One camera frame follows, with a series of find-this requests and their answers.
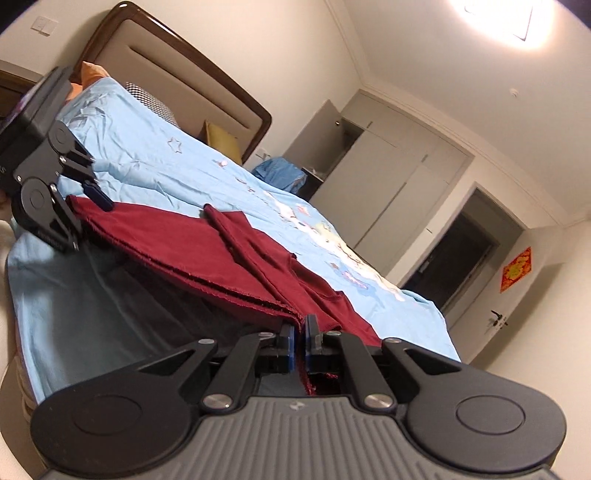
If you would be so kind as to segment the white bedroom door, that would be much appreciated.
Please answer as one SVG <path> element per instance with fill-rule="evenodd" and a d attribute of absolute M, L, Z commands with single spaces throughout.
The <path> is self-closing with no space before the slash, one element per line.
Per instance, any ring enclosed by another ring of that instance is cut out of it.
<path fill-rule="evenodd" d="M 463 363 L 471 363 L 493 340 L 499 331 L 487 330 L 490 311 L 495 310 L 509 317 L 539 276 L 547 260 L 560 243 L 564 229 L 547 226 L 522 232 L 499 269 L 451 328 L 451 339 Z M 532 271 L 501 293 L 502 269 L 527 247 L 532 248 Z"/>

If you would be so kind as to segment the red fu character decoration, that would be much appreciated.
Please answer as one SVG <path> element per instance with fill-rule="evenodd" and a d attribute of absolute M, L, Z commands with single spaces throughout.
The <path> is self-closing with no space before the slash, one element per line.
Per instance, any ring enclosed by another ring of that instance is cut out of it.
<path fill-rule="evenodd" d="M 527 247 L 502 269 L 500 292 L 503 293 L 532 271 L 532 248 Z"/>

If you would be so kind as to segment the light blue cartoon bedspread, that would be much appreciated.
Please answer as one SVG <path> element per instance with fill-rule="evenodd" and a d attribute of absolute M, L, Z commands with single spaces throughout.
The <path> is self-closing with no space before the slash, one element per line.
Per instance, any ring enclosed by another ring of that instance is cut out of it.
<path fill-rule="evenodd" d="M 457 357 L 433 302 L 394 286 L 363 262 L 308 202 L 161 119 L 116 81 L 93 84 L 59 117 L 94 157 L 104 192 L 117 202 L 148 206 L 148 231 L 174 251 L 205 255 L 169 230 L 159 212 L 199 217 L 205 205 L 240 211 L 345 294 L 377 335 Z M 30 404 L 195 338 L 229 341 L 238 334 L 221 313 L 109 249 L 84 246 L 63 254 L 14 221 L 2 224 L 1 239 Z"/>

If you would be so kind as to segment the orange pillow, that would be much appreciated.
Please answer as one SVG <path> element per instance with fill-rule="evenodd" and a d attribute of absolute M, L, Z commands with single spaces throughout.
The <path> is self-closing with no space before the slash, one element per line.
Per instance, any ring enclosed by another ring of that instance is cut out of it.
<path fill-rule="evenodd" d="M 83 61 L 80 68 L 80 83 L 70 83 L 70 92 L 66 97 L 65 102 L 73 100 L 78 96 L 84 89 L 89 88 L 97 81 L 108 78 L 109 73 L 105 68 L 100 65 Z"/>

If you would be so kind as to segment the ceiling lamp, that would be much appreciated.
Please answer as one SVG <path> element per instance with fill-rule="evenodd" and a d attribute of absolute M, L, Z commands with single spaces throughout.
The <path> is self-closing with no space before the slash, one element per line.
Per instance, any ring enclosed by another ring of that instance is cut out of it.
<path fill-rule="evenodd" d="M 475 33 L 514 50 L 540 51 L 555 34 L 555 1 L 455 0 L 448 4 Z"/>

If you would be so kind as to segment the white wall switch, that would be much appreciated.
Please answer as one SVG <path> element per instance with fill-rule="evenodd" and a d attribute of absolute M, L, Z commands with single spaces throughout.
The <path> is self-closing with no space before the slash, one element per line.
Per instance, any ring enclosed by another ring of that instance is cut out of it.
<path fill-rule="evenodd" d="M 41 35 L 50 36 L 56 25 L 57 23 L 54 20 L 44 16 L 38 16 L 31 25 L 31 29 Z"/>

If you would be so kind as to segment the brown beige bed headboard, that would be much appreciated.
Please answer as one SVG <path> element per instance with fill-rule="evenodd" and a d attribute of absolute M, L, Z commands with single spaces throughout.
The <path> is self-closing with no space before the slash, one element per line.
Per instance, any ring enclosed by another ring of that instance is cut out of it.
<path fill-rule="evenodd" d="M 130 1 L 115 5 L 80 54 L 70 81 L 81 81 L 81 66 L 103 67 L 120 84 L 132 82 L 162 101 L 179 128 L 200 139 L 211 122 L 238 140 L 242 160 L 269 131 L 270 112 L 221 68 Z"/>

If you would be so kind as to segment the dark red knit sweater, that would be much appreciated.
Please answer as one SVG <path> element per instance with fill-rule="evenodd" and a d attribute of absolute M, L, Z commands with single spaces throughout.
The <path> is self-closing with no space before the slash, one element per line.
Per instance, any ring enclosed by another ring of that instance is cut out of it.
<path fill-rule="evenodd" d="M 240 211 L 207 204 L 195 218 L 130 203 L 105 212 L 76 196 L 67 202 L 95 238 L 240 320 L 270 330 L 289 323 L 302 332 L 304 318 L 313 314 L 324 331 L 356 335 L 367 346 L 381 344 L 345 293 L 253 228 Z"/>

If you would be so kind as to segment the yellow pillow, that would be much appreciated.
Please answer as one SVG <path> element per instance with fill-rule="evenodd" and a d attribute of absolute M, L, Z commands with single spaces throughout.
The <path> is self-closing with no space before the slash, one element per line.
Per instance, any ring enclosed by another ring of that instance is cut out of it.
<path fill-rule="evenodd" d="M 235 164 L 242 165 L 242 153 L 238 145 L 238 139 L 221 127 L 209 122 L 204 122 L 205 142 Z"/>

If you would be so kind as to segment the blue clothes pile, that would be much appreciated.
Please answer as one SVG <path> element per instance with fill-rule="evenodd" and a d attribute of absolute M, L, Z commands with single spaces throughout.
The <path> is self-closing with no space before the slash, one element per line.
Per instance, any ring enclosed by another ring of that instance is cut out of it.
<path fill-rule="evenodd" d="M 307 181 L 307 174 L 283 157 L 264 160 L 252 170 L 252 175 L 274 188 L 297 194 Z"/>

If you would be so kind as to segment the beige built-in wardrobe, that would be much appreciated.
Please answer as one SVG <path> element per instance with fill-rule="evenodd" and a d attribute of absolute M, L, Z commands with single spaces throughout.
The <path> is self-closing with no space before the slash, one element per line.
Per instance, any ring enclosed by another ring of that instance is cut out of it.
<path fill-rule="evenodd" d="M 349 248 L 388 274 L 473 157 L 367 92 L 325 102 L 283 154 L 311 173 L 308 202 Z"/>

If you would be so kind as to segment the checkered pillow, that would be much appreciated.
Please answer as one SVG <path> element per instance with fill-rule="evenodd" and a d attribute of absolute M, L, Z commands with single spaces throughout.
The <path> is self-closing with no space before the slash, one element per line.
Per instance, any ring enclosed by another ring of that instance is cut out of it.
<path fill-rule="evenodd" d="M 124 88 L 130 93 L 136 100 L 142 105 L 152 111 L 154 114 L 167 121 L 175 127 L 179 127 L 176 118 L 172 111 L 162 101 L 157 99 L 155 96 L 141 88 L 140 86 L 126 82 Z"/>

